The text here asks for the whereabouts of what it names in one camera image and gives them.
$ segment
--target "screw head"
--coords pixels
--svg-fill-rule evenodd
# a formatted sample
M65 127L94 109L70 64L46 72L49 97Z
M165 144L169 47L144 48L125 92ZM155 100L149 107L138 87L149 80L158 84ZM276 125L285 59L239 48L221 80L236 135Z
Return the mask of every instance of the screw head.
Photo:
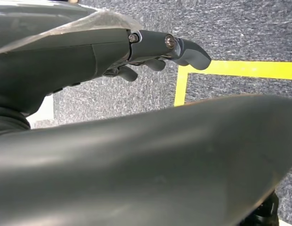
M173 49L175 46L175 39L171 34L167 35L164 42L166 43L166 46L170 49Z
M131 34L130 36L128 36L128 39L129 39L129 42L131 43L139 41L139 37L137 36L137 34Z

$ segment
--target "plastic wrap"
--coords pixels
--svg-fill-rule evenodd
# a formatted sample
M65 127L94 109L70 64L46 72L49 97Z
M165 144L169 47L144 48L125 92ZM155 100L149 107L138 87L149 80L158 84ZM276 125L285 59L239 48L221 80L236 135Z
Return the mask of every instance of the plastic wrap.
M114 28L123 28L123 29L129 29L129 30L142 29L142 26L140 25L137 21L134 20L129 16L112 12L107 9L98 9L98 8L93 8L93 9L95 10L95 12L91 13L88 16L85 16L78 20L56 27L49 31L42 32L37 35L29 36L23 39L14 41L7 45L4 45L0 48L0 54L12 51L17 48L20 48L24 45L27 45L27 44L35 42L50 35L60 35L60 34L65 34L65 33L69 33L69 32L80 32L80 31L98 30L98 29L114 29Z

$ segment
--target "dark gray curved cover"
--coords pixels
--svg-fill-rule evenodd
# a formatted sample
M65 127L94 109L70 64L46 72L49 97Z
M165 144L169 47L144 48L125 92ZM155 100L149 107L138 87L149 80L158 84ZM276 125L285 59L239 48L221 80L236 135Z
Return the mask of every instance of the dark gray curved cover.
M0 226L232 226L292 166L292 100L230 97L0 136Z

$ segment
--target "prosthetic hand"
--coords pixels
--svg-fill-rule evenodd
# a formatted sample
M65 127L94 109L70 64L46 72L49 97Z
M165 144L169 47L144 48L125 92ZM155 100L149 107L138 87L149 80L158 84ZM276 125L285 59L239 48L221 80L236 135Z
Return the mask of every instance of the prosthetic hand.
M136 80L128 65L161 71L171 60L203 70L211 63L196 43L139 28L123 15L78 4L0 1L0 105L28 116L66 86L100 76Z

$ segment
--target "yellow floor marking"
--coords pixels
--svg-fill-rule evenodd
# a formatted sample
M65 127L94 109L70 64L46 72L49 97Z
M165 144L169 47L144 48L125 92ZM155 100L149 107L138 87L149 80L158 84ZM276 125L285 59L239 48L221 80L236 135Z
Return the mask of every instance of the yellow floor marking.
M186 71L186 67L178 67L174 106L181 106L185 103L187 81L188 73Z
M174 106L185 103L189 73L292 80L292 62L213 60L208 68L203 71L190 65L179 66Z

